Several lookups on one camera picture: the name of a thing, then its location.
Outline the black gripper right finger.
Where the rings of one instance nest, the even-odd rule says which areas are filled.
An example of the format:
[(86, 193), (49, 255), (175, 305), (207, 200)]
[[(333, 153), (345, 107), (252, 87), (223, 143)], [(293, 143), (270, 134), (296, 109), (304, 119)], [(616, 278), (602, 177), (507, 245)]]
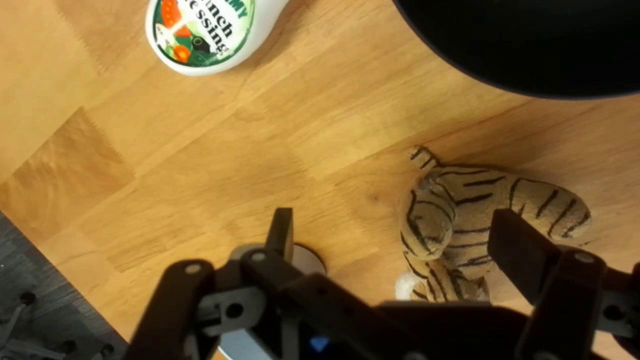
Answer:
[(534, 307), (516, 342), (518, 360), (597, 360), (597, 333), (630, 357), (640, 352), (638, 270), (555, 245), (514, 211), (495, 213), (488, 252)]

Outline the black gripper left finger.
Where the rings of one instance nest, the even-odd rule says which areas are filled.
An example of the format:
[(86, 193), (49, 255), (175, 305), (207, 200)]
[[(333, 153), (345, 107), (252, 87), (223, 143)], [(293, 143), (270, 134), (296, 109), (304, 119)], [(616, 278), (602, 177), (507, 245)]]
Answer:
[(293, 264), (295, 211), (277, 209), (266, 242), (231, 256), (170, 264), (127, 360), (212, 360), (245, 333), (273, 360), (371, 360), (375, 313), (324, 274)]

